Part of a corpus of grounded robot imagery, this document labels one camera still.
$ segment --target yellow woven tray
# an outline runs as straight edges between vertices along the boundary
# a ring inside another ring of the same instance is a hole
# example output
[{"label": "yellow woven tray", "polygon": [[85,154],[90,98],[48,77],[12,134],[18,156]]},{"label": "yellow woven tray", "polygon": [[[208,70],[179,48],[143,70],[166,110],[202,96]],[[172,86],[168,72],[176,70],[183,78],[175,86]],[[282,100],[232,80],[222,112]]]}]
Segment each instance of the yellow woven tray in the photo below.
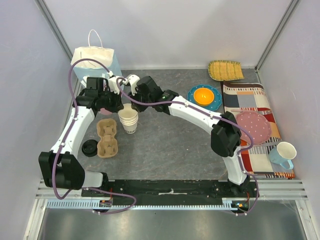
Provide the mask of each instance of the yellow woven tray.
[{"label": "yellow woven tray", "polygon": [[211,61],[208,66],[208,72],[210,77],[217,81],[244,79],[241,63],[238,61]]}]

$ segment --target orange bowl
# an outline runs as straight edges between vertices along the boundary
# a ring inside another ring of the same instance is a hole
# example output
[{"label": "orange bowl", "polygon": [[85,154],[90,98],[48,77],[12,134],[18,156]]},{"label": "orange bowl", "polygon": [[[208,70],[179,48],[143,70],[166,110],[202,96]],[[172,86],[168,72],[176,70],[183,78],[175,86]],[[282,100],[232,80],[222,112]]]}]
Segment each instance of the orange bowl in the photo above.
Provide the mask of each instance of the orange bowl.
[{"label": "orange bowl", "polygon": [[199,106],[205,107],[214,101],[215,95],[210,89],[201,87],[194,91],[193,98]]}]

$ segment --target stack of paper cups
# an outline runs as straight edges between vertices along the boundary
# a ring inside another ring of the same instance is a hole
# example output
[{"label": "stack of paper cups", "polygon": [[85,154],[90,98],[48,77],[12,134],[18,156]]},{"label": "stack of paper cups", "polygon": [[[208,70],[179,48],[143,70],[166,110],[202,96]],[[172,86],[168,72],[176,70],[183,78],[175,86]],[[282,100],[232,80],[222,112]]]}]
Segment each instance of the stack of paper cups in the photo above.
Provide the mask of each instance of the stack of paper cups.
[{"label": "stack of paper cups", "polygon": [[134,134],[138,126],[138,112],[131,108],[131,103],[125,103],[123,107],[118,112],[120,122],[127,134]]}]

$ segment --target mug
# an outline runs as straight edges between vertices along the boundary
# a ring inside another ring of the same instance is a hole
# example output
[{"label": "mug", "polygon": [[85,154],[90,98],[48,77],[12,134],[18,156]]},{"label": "mug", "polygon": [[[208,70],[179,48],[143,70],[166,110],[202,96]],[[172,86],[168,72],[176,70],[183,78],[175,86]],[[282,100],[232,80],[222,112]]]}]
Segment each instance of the mug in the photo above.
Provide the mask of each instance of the mug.
[{"label": "mug", "polygon": [[274,164],[279,164],[283,168],[290,170],[294,168],[294,164],[292,163],[292,159],[297,156],[297,150],[295,147],[286,142],[280,142],[276,147],[274,147],[269,153],[269,159]]}]

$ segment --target wall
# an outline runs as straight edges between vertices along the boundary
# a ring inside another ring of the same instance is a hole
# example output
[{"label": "wall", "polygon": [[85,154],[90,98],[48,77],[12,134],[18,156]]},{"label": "wall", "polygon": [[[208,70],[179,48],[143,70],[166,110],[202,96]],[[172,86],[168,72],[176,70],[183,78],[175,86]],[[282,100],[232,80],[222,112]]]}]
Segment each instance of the wall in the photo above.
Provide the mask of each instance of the wall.
[{"label": "wall", "polygon": [[72,51],[96,29],[123,69],[206,68],[212,60],[255,66],[289,2],[46,0]]},{"label": "wall", "polygon": [[320,223],[320,1],[300,1],[260,76]]},{"label": "wall", "polygon": [[70,106],[69,61],[33,0],[0,2],[0,235],[21,240]]}]

